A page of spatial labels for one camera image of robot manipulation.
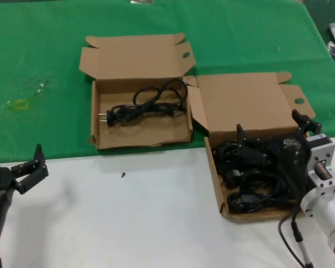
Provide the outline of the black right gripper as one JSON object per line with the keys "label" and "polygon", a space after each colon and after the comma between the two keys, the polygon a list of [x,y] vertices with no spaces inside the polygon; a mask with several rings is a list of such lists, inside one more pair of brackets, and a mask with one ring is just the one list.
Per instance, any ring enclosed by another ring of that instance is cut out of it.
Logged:
{"label": "black right gripper", "polygon": [[267,138],[249,138],[240,124],[237,125],[238,156],[260,166],[275,166],[277,173],[284,179],[296,200],[302,200],[308,188],[307,153],[302,137],[308,132],[321,133],[322,125],[296,109],[291,114],[297,129],[291,135]]}

